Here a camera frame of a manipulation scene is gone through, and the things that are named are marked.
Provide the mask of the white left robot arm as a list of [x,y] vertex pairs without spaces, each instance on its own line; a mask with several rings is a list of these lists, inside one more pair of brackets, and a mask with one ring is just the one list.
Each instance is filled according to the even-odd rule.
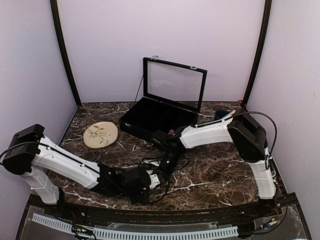
[[24,178],[60,218],[67,218],[71,208],[63,201],[63,191],[50,181],[46,170],[106,197],[128,197],[133,204],[144,202],[149,191],[160,185],[158,175],[142,167],[125,170],[82,159],[56,145],[44,135],[44,130],[42,125],[34,124],[17,132],[9,148],[0,155],[1,165]]

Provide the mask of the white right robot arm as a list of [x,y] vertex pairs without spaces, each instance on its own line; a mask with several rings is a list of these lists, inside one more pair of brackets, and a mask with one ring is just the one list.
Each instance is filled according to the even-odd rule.
[[255,213],[266,217],[275,208],[272,199],[277,191],[275,174],[270,168],[273,148],[268,146],[266,130],[253,118],[253,114],[252,111],[232,111],[212,122],[182,126],[171,132],[157,130],[150,142],[164,151],[159,170],[171,175],[186,149],[233,143],[240,158],[249,164],[262,200],[255,205]]

